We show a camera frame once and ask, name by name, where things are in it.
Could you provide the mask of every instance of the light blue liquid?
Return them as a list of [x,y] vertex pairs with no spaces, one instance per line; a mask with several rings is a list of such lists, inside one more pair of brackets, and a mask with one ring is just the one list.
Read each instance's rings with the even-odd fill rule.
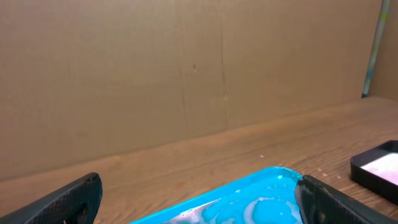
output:
[[191,208],[165,223],[301,224],[295,202],[296,181],[282,175],[266,178],[235,193]]

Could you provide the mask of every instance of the paint tray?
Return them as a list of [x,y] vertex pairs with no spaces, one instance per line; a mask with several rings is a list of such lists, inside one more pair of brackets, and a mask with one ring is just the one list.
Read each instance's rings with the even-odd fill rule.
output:
[[398,205],[398,141],[353,156],[351,179]]
[[269,167],[133,223],[302,223],[294,196],[301,177]]

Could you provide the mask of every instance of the black plastic tray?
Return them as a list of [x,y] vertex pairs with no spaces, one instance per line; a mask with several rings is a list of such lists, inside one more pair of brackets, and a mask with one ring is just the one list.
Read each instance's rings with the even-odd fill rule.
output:
[[398,141],[388,141],[380,146],[353,156],[351,158],[351,179],[398,205],[398,185],[361,168],[391,152],[398,152]]

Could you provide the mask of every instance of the blue paint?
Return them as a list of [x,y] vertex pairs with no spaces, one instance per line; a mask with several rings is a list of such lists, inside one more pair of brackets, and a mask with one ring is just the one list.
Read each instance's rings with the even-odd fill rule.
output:
[[133,223],[302,223],[294,197],[301,177],[266,168]]

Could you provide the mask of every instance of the cardboard wall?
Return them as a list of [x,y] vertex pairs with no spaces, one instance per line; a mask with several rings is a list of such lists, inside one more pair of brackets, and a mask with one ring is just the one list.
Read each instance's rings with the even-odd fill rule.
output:
[[381,1],[0,1],[0,179],[361,96]]
[[398,101],[398,2],[391,1],[369,95]]

